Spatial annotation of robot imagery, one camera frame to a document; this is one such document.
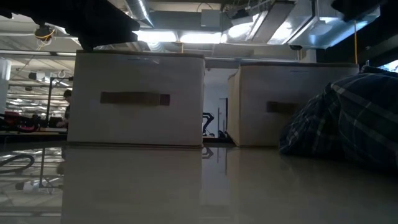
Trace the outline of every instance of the blue plaid blanket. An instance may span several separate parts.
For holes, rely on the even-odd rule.
[[[282,131],[279,151],[397,171],[398,73],[364,72],[330,83],[297,111]]]

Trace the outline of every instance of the person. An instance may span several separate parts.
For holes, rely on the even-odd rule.
[[[69,103],[65,110],[65,116],[64,120],[59,122],[57,126],[59,128],[68,128],[68,123],[69,123],[69,113],[70,113],[70,102],[72,100],[72,91],[71,90],[65,90],[63,93],[63,98]]]

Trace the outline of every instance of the wall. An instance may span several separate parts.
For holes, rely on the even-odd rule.
[[[218,137],[218,107],[220,98],[228,97],[228,77],[236,69],[212,68],[206,70],[205,94],[203,98],[203,112],[212,113],[215,119],[209,124],[207,130]]]

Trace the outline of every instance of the plaid fabric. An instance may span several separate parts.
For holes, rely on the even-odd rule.
[[[398,73],[370,70],[329,84],[296,112],[279,151],[397,171]]]

